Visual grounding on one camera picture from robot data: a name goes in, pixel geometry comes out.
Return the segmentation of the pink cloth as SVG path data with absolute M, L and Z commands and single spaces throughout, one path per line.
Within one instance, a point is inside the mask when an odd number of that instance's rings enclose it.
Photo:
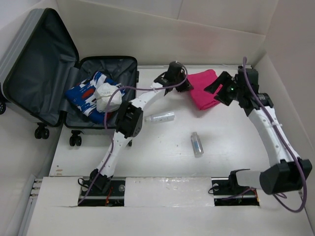
M 217 75 L 212 69 L 188 75 L 188 81 L 193 87 L 190 91 L 190 96 L 197 109 L 207 110 L 220 103 L 214 98 L 216 94 L 211 94 L 204 90 L 216 79 Z

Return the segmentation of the white plastic bottle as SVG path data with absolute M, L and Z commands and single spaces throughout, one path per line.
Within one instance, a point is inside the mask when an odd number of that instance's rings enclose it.
M 150 122 L 150 123 L 162 123 L 162 122 L 173 121 L 174 118 L 175 118 L 174 112 L 166 112 L 166 113 L 152 114 L 152 115 L 146 116 L 144 120 L 145 122 Z

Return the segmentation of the small clear bottle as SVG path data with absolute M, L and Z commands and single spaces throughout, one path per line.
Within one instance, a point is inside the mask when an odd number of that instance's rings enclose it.
M 195 157 L 201 157 L 204 153 L 204 150 L 202 147 L 200 137 L 197 134 L 197 132 L 192 132 L 190 139 L 191 139 L 191 144 L 192 144 L 194 156 Z

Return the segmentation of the blue patterned cloth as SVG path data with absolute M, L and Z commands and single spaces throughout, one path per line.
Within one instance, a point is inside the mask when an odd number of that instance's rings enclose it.
M 92 77 L 83 80 L 65 92 L 65 96 L 69 102 L 96 124 L 102 124 L 105 117 L 110 119 L 118 110 L 117 109 L 113 112 L 105 111 L 105 113 L 100 113 L 97 111 L 94 92 L 104 83 L 109 83 L 111 85 L 117 86 L 118 88 L 123 86 L 121 83 L 114 81 L 110 74 L 103 71 L 97 71 Z M 123 101 L 124 98 L 127 98 L 127 91 L 122 89 L 120 92 L 122 93 Z

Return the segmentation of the grey hard-shell suitcase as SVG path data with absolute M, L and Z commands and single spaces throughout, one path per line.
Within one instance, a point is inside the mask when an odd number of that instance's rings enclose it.
M 139 80 L 137 60 L 130 56 L 79 58 L 78 50 L 58 12 L 33 9 L 0 61 L 0 111 L 7 107 L 37 123 L 37 139 L 47 139 L 49 128 L 71 129 L 69 144 L 80 146 L 82 134 L 107 134 L 117 114 L 83 114 L 70 101 L 72 88 L 102 72 L 110 83 L 129 86 L 124 101 L 133 100 Z

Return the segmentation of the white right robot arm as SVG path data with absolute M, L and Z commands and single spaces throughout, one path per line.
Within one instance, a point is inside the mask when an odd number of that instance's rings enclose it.
M 304 176 L 308 177 L 312 164 L 308 159 L 301 159 L 290 145 L 270 96 L 259 93 L 258 72 L 242 66 L 234 76 L 224 71 L 204 91 L 226 106 L 237 101 L 255 126 L 268 155 L 269 168 L 265 171 L 231 171 L 227 182 L 229 191 L 238 194 L 245 187 L 253 187 L 272 195 L 300 190 L 303 183 L 297 165 L 300 164 Z

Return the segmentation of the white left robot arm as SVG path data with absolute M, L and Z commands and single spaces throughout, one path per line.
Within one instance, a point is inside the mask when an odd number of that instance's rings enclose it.
M 144 93 L 131 101 L 123 102 L 118 109 L 111 146 L 97 168 L 90 173 L 88 192 L 94 190 L 97 194 L 104 195 L 109 191 L 121 152 L 142 129 L 144 111 L 173 89 L 178 92 L 192 89 L 187 76 L 186 67 L 173 61 L 168 70 L 155 78 L 149 88 L 123 87 Z

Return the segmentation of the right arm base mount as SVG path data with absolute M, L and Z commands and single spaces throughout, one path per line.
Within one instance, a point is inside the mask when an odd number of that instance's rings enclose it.
M 208 194 L 216 207 L 260 206 L 256 189 L 248 186 L 232 187 L 228 178 L 213 178 Z

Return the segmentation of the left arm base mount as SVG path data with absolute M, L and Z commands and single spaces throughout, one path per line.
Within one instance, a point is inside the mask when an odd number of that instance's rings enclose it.
M 104 193 L 93 186 L 86 197 L 89 181 L 78 178 L 78 184 L 80 185 L 79 207 L 123 207 L 125 205 L 125 178 L 112 179 L 109 188 Z

